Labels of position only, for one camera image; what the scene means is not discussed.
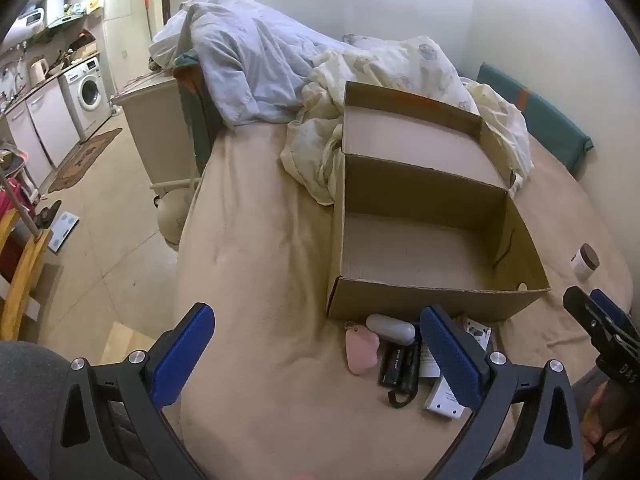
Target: washing machine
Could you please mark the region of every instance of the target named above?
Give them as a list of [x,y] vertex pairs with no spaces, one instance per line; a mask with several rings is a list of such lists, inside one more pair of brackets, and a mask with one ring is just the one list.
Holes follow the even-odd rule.
[[69,69],[59,81],[80,142],[84,142],[111,117],[98,58],[92,57]]

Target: cabinet handle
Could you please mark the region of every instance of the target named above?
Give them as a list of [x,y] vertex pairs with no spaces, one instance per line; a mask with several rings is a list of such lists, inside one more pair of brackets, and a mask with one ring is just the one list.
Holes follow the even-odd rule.
[[11,122],[13,123],[14,121],[17,121],[18,119],[20,119],[20,117],[22,117],[24,115],[25,110],[21,110],[20,112],[18,112],[17,114],[15,114],[12,118],[11,118]]

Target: metal screw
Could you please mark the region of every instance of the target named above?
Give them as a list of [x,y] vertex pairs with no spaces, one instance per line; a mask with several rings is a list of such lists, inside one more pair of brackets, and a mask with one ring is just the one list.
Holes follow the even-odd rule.
[[489,359],[491,359],[491,362],[494,365],[499,365],[502,366],[503,364],[505,364],[505,362],[507,362],[507,358],[504,356],[504,354],[501,354],[500,352],[494,352],[489,356]]
[[551,368],[555,372],[561,372],[564,370],[564,366],[560,361],[556,361],[555,359],[549,363],[549,368]]
[[81,357],[79,357],[78,359],[74,359],[71,363],[72,370],[81,370],[82,368],[84,368],[84,359],[82,359]]
[[129,354],[129,362],[137,365],[145,360],[145,353],[142,350],[136,350],[135,352],[131,352]]

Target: washing machine door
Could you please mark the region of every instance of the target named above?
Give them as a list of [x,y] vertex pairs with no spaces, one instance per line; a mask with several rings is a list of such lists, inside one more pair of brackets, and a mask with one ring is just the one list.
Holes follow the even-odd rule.
[[98,88],[98,78],[94,74],[89,74],[82,79],[78,85],[78,102],[80,106],[91,112],[100,106],[102,96]]

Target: white ball-shaped object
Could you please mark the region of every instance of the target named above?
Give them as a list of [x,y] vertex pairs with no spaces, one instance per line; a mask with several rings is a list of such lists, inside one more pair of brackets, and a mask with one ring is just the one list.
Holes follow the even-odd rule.
[[169,243],[180,244],[190,206],[191,191],[189,189],[174,189],[158,203],[158,227],[160,234]]

